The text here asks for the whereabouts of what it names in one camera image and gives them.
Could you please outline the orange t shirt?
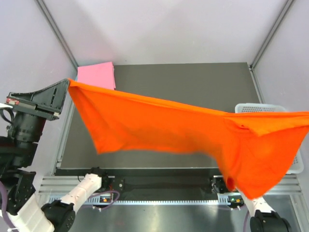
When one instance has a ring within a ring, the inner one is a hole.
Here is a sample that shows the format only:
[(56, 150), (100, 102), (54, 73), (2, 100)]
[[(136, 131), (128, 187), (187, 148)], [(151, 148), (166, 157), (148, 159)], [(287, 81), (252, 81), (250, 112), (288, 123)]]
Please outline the orange t shirt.
[(74, 80), (68, 91), (98, 153), (204, 153), (251, 200), (281, 181), (309, 131), (308, 112), (228, 113)]

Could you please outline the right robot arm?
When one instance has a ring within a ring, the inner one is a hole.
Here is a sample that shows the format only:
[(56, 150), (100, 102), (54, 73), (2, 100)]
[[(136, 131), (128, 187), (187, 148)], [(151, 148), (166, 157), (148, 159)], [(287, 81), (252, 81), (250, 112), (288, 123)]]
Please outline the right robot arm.
[(290, 223), (282, 218), (263, 197), (250, 200), (240, 191), (250, 215), (252, 232), (292, 232)]

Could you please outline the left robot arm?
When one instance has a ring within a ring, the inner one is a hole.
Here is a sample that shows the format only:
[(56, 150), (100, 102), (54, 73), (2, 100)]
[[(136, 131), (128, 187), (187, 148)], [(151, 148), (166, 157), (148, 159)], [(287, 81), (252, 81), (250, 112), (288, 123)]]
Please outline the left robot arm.
[(0, 106), (7, 123), (7, 134), (0, 138), (0, 214), (12, 232), (67, 232), (83, 204), (109, 187), (103, 171), (92, 168), (65, 196), (44, 205), (38, 202), (36, 173), (27, 167), (46, 122), (59, 119), (69, 85), (64, 79), (34, 92), (11, 92)]

